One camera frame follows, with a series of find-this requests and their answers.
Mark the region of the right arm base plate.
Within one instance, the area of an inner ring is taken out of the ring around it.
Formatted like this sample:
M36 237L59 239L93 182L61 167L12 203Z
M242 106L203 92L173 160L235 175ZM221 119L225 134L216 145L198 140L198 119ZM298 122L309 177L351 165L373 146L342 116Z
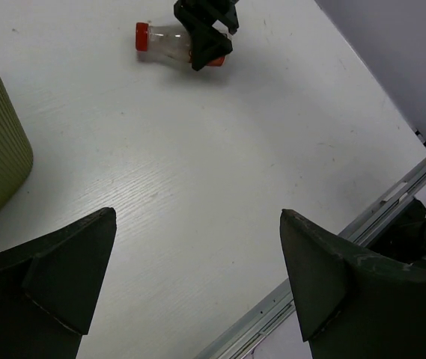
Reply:
M426 269L426 207L413 200L368 245L375 253L401 263Z

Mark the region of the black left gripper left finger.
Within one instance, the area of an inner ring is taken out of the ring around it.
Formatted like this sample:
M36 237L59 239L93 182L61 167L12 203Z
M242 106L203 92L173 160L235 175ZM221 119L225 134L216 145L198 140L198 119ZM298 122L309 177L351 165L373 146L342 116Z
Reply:
M0 252L0 358L75 358L117 231L105 207Z

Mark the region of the red label plastic bottle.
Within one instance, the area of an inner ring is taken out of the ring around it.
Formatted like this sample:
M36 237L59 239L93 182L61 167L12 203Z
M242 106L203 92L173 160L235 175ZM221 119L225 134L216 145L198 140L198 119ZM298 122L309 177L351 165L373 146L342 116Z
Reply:
M191 38L181 24L151 25L138 22L135 42L136 51L151 58L171 58L191 65ZM222 66L228 55L212 61L206 67Z

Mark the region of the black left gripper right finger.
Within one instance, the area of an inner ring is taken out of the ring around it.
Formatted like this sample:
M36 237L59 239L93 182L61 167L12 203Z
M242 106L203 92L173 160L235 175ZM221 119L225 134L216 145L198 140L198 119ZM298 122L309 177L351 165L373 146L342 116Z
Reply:
M426 269L324 230L292 209L280 238L314 358L426 358Z

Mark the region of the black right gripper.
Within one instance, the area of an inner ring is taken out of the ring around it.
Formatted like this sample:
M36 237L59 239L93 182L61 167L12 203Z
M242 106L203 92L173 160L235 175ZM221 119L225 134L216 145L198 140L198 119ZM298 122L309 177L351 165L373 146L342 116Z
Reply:
M176 1L174 16L186 29L191 38L191 66L195 71L206 67L212 61L230 54L231 40L213 27L220 21L235 35L239 20L235 0Z

